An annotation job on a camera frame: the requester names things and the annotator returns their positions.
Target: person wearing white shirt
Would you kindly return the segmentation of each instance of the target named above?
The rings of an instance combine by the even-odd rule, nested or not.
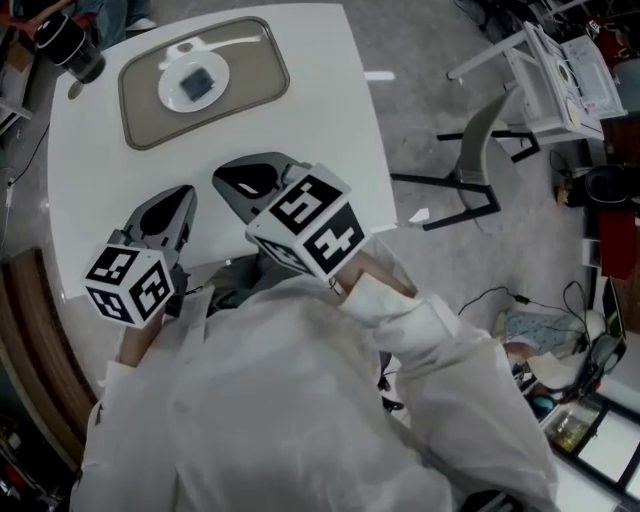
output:
[[[500,344],[379,247],[335,278],[340,296],[298,276],[209,317],[205,287],[127,331],[71,510],[556,510]],[[400,361],[410,430],[381,405],[379,351]]]

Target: sneaker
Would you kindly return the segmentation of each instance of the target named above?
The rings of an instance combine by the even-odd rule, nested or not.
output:
[[[155,21],[151,21],[149,18],[140,18],[138,21],[133,22],[125,30],[127,32],[139,32],[141,30],[151,30],[156,28],[158,24]]]

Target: chair backrest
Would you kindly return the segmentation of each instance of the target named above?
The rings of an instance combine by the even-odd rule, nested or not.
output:
[[[460,180],[464,183],[488,185],[486,149],[491,132],[502,114],[520,97],[521,90],[515,87],[477,112],[467,124],[462,136],[462,149],[458,160]]]

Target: blue jeans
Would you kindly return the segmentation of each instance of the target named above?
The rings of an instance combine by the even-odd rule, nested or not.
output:
[[[151,14],[151,0],[77,0],[64,10],[69,16],[96,14],[100,49],[125,40],[125,28]]]

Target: white jacket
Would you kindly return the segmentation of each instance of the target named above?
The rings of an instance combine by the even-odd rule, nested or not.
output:
[[[202,292],[137,369],[109,363],[72,510],[451,511],[486,488],[554,510],[553,458],[498,342],[435,295],[364,275],[337,307],[322,286],[208,320]],[[377,350],[402,363],[411,434],[382,408]]]

